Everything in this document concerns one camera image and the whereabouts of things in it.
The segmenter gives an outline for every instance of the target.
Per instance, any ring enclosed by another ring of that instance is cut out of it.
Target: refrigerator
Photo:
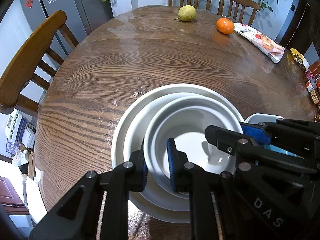
[[[20,0],[20,3],[32,31],[54,12],[64,11],[67,14],[66,25],[79,42],[113,18],[111,4],[101,0]],[[63,59],[72,51],[59,31],[50,47]]]

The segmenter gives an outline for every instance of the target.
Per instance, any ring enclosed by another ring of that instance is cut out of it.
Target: red sticker
[[[33,0],[26,0],[26,6],[31,8]]]

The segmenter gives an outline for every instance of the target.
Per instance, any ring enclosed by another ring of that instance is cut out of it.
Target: green pear
[[[180,8],[176,20],[191,21],[196,17],[196,9],[192,5],[185,5]]]

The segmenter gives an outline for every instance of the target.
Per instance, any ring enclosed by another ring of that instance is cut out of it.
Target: round dining table
[[[192,83],[227,98],[244,119],[254,113],[311,121],[317,114],[303,71],[286,49],[274,64],[236,32],[220,33],[221,16],[146,6],[88,35],[61,65],[39,105],[36,172],[47,210],[87,172],[112,170],[111,142],[126,109],[146,92]],[[189,224],[154,219],[129,205],[130,239],[188,239]]]

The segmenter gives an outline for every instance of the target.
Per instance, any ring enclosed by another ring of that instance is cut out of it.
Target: stacked bowls
[[[137,99],[120,119],[112,140],[112,166],[128,161],[145,138],[147,185],[143,192],[130,192],[129,199],[156,219],[188,223],[188,194],[170,186],[167,139],[175,138],[177,149],[206,171],[233,173],[234,157],[208,144],[204,129],[216,125],[242,133],[239,122],[244,119],[238,110],[213,90],[193,84],[159,87]]]

